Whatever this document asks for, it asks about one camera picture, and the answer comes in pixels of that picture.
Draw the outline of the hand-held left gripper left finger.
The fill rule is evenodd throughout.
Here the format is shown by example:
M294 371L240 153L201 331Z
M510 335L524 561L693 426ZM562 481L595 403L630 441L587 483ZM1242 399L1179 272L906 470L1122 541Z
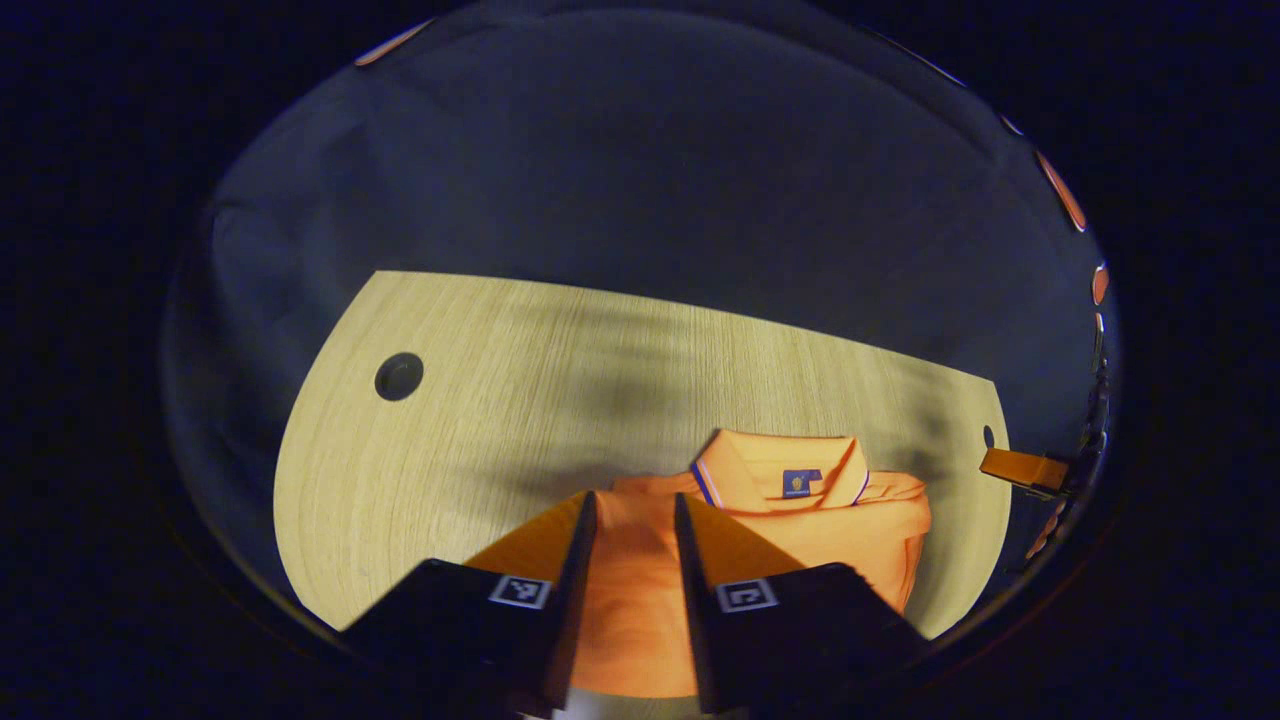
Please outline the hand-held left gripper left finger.
M567 705L596 527L589 491L504 537L489 568L425 560L340 643L429 717L549 717Z

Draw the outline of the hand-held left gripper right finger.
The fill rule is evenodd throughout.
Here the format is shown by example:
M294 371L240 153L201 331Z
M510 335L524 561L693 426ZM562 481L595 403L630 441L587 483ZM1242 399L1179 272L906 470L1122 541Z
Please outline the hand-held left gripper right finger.
M719 509L677 497L675 536L705 714L829 714L879 694L929 642L852 568L801 568Z

